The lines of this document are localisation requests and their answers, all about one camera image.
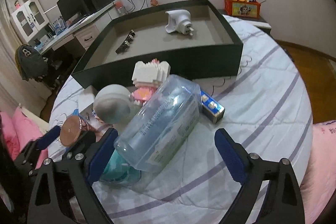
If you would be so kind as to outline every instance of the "striped tablecloth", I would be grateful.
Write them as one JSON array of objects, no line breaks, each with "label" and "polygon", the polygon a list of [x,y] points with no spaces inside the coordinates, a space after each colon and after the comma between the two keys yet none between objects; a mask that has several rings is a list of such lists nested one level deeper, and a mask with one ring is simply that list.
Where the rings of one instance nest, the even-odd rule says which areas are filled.
[{"label": "striped tablecloth", "polygon": [[[202,116],[159,175],[143,172],[141,180],[128,187],[94,183],[114,223],[218,223],[240,188],[214,145],[214,133],[222,127],[249,153],[264,160],[288,158],[301,183],[312,144],[312,113],[302,78],[271,37],[240,19],[225,17],[244,43],[241,70],[224,85],[223,78],[195,80],[210,94],[214,86],[214,98],[226,108],[224,118],[213,125]],[[55,101],[50,127],[78,108],[82,90],[72,77],[67,80]],[[55,141],[49,156],[59,158],[63,151]],[[266,186],[264,182],[248,223],[258,215]]]}]

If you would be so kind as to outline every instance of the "copper-colored disc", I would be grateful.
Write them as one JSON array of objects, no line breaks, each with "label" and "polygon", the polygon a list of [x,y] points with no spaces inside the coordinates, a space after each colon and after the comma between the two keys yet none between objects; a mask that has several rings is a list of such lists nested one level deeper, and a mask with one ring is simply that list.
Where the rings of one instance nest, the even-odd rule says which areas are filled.
[{"label": "copper-colored disc", "polygon": [[61,144],[69,147],[71,146],[82,132],[82,121],[79,116],[73,115],[66,119],[64,122],[61,133],[60,141]]}]

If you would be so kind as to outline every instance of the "orange box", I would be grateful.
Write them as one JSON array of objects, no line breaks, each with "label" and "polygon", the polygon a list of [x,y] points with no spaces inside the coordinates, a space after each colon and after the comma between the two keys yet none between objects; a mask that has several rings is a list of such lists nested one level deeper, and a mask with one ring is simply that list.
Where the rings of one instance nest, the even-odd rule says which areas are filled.
[{"label": "orange box", "polygon": [[259,18],[260,6],[259,2],[239,2],[232,0],[224,0],[225,10],[229,16],[252,17]]}]

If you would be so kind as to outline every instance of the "computer monitor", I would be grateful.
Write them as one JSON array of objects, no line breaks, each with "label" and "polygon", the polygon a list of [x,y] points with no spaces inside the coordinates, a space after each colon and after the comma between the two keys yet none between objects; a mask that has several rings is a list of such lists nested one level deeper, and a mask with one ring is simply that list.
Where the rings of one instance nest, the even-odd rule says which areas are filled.
[{"label": "computer monitor", "polygon": [[57,6],[64,21],[68,21],[77,13],[80,13],[82,16],[90,14],[83,0],[59,0],[57,1]]}]

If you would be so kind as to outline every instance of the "open box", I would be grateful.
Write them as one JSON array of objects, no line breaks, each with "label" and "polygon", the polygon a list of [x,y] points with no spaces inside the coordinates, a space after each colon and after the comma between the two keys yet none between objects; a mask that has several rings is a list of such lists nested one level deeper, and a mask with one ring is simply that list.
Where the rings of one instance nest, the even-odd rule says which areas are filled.
[{"label": "open box", "polygon": [[[193,36],[168,34],[168,10],[191,14]],[[130,30],[135,38],[129,49],[115,50]],[[187,0],[143,9],[116,18],[100,33],[83,55],[72,76],[84,88],[96,90],[110,84],[132,85],[137,61],[167,61],[171,74],[187,79],[237,75],[243,44],[230,24],[208,0]]]}]

